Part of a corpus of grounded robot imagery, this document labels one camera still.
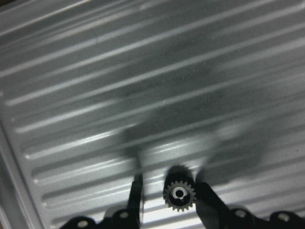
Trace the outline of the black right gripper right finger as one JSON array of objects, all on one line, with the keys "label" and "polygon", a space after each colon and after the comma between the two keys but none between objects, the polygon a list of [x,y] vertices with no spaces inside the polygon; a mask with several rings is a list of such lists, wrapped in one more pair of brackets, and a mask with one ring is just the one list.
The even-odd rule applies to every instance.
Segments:
[{"label": "black right gripper right finger", "polygon": [[196,213],[206,229],[224,229],[227,226],[228,206],[206,182],[195,184]]}]

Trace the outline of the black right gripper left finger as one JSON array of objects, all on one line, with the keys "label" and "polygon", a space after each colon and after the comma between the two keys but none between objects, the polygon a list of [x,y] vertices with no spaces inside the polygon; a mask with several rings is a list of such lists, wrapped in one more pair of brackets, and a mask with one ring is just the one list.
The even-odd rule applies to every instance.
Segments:
[{"label": "black right gripper left finger", "polygon": [[143,176],[142,173],[134,176],[132,182],[127,210],[129,212],[128,219],[131,221],[132,229],[139,229],[141,227],[141,217],[143,214]]}]

